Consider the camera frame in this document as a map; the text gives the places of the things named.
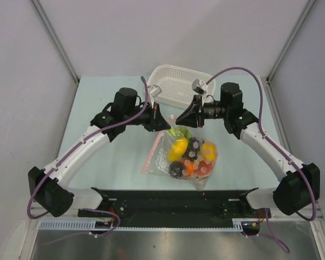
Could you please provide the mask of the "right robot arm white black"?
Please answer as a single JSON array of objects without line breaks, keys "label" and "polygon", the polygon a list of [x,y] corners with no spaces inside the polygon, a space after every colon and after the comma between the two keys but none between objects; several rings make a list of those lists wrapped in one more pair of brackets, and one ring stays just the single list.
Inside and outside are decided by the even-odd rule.
[{"label": "right robot arm white black", "polygon": [[320,197],[320,169],[294,157],[270,136],[259,119],[244,108],[243,93],[232,82],[222,84],[220,99],[206,102],[208,86],[199,80],[192,83],[196,93],[186,110],[176,119],[177,125],[201,128],[206,119],[222,119],[229,134],[251,147],[270,167],[279,185],[276,188],[255,188],[239,203],[244,217],[252,217],[258,209],[279,209],[290,216],[311,205],[316,217],[316,202]]}]

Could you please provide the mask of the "yellow fake lemon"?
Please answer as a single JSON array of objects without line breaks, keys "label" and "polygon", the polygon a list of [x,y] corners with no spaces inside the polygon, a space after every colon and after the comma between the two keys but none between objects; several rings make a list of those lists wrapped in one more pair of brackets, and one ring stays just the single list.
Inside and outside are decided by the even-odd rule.
[{"label": "yellow fake lemon", "polygon": [[184,155],[187,150],[187,147],[188,140],[186,138],[180,138],[176,140],[167,154],[167,160],[170,162],[178,160]]}]

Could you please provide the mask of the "clear zip top bag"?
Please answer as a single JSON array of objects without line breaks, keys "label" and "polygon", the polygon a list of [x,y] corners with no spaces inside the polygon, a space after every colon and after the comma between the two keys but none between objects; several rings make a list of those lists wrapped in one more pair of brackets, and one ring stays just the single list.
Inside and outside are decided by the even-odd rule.
[{"label": "clear zip top bag", "polygon": [[[171,127],[176,127],[178,125],[176,125],[176,116],[175,115],[171,115],[168,119],[167,122],[171,125]],[[192,137],[198,137],[204,140],[204,142],[211,142],[208,141],[198,135],[195,135],[190,129],[189,131],[192,134]],[[170,176],[169,172],[168,172],[168,168],[169,165],[172,163],[170,161],[167,160],[167,154],[171,148],[171,146],[174,144],[174,142],[178,140],[176,138],[172,138],[167,134],[167,130],[165,131],[160,131],[154,141],[154,144],[152,145],[152,148],[149,152],[149,155],[147,157],[147,160],[142,168],[142,173],[144,174],[154,174],[154,175],[161,175],[161,176]],[[183,156],[181,158],[179,158],[178,160],[181,162],[183,165],[184,164],[188,164],[190,162],[190,160],[184,158]],[[195,165],[199,165],[201,161],[204,161],[204,158],[201,154],[201,151],[198,153],[198,158],[196,160],[194,160],[194,164]],[[216,164],[216,161],[213,162],[209,162],[206,161],[207,163],[214,163],[214,167]],[[183,175],[180,178],[174,178],[174,179],[180,179],[180,180],[191,180],[191,181],[195,181],[195,179],[197,178],[197,176],[192,179],[192,178],[185,178]]]}]

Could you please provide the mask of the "orange fake orange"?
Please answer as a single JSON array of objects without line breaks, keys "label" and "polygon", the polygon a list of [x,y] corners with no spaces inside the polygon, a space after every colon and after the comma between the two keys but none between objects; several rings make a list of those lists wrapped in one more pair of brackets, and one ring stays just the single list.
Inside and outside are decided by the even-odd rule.
[{"label": "orange fake orange", "polygon": [[183,176],[185,178],[194,179],[196,177],[197,168],[198,168],[198,165],[195,165],[194,162],[192,162],[192,161],[190,161],[188,164],[184,164]]}]

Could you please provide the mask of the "dark purple fake plum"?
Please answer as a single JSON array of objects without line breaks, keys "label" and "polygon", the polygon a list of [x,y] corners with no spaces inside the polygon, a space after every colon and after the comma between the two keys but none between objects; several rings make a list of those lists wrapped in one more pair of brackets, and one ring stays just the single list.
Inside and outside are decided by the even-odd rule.
[{"label": "dark purple fake plum", "polygon": [[169,165],[168,172],[171,177],[180,178],[183,175],[184,165],[179,161],[174,161]]}]

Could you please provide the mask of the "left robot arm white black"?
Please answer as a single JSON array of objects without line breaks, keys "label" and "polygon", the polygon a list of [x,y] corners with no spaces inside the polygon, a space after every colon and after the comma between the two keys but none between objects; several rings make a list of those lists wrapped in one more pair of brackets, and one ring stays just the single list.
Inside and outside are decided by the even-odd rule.
[{"label": "left robot arm white black", "polygon": [[120,88],[113,102],[94,116],[71,148],[44,168],[34,166],[28,172],[30,200],[39,203],[54,217],[60,217],[70,209],[84,208],[90,208],[96,216],[104,216],[109,203],[99,191],[95,188],[72,190],[69,184],[84,164],[127,126],[143,126],[149,132],[170,129],[154,100],[161,92],[157,85],[145,87],[145,100],[142,101],[136,90]]}]

